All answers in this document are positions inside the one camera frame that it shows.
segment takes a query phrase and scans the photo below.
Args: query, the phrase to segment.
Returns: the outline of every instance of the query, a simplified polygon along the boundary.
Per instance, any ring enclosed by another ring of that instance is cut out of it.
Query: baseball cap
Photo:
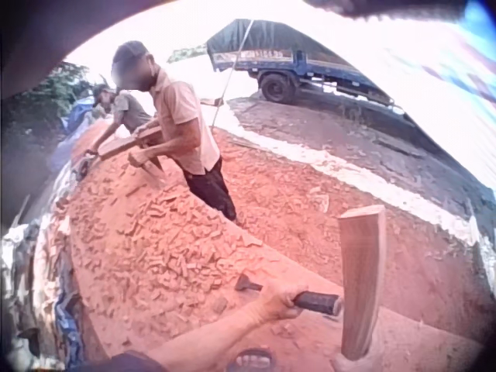
[[[115,52],[112,59],[112,78],[118,80],[122,74],[148,53],[148,49],[140,41],[128,41]]]

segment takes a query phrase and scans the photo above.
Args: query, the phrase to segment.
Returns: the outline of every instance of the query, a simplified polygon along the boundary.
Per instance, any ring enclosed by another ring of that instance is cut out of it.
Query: truck wheel
[[[262,80],[262,93],[266,100],[276,103],[291,104],[295,99],[296,87],[283,75],[269,74]]]

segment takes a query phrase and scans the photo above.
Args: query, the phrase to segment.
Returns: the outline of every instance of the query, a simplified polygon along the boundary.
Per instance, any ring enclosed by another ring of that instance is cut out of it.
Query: person
[[[131,152],[129,162],[140,167],[157,156],[173,159],[194,195],[236,221],[236,209],[222,176],[219,147],[205,124],[193,87],[172,79],[139,41],[129,41],[117,49],[112,78],[119,87],[151,94],[164,135],[164,143]],[[149,122],[136,132],[156,124]]]
[[[114,134],[121,125],[124,125],[131,134],[143,124],[147,124],[150,128],[158,126],[157,120],[148,115],[138,100],[127,91],[121,89],[114,91],[107,84],[99,84],[93,89],[93,96],[95,97],[94,107],[101,107],[105,111],[110,111],[112,108],[114,119],[107,130],[86,149],[86,153],[98,155],[98,148],[101,144]],[[158,143],[158,141],[149,140],[141,143],[140,147],[144,148]],[[150,160],[161,169],[157,157]]]
[[[151,350],[147,355],[130,351],[101,363],[74,368],[72,371],[193,372],[207,370],[217,364],[234,344],[254,329],[268,322],[298,317],[302,309],[296,307],[293,300],[306,290],[306,285],[270,281],[263,287],[260,296],[255,301],[216,322],[180,335]],[[249,363],[252,361],[256,365],[250,369]],[[252,356],[247,358],[247,363],[248,366],[244,364],[239,368],[236,368],[238,364],[231,363],[229,370],[272,370],[261,369],[260,360]]]

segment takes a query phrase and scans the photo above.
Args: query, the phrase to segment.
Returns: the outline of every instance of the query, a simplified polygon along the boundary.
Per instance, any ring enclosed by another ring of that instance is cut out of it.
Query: short-sleeve shirt
[[[128,351],[118,354],[109,360],[85,364],[71,368],[70,372],[167,372],[159,363],[148,356]]]
[[[174,81],[160,69],[157,84],[150,94],[158,113],[164,140],[177,136],[177,126],[198,119],[201,133],[200,146],[181,155],[173,155],[176,163],[190,174],[202,175],[211,171],[219,161],[220,151],[212,131],[207,127],[200,100],[193,87],[184,81]]]
[[[119,116],[121,124],[133,133],[137,127],[149,122],[152,118],[142,105],[128,91],[121,91],[112,106],[114,116]]]

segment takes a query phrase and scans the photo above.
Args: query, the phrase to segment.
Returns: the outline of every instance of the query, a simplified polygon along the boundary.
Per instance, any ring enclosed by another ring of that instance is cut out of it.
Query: blue truck
[[[207,41],[215,71],[233,67],[249,24],[249,19],[236,19]],[[235,70],[257,79],[263,96],[271,102],[291,104],[298,90],[336,90],[394,105],[388,95],[343,58],[279,22],[253,22]]]

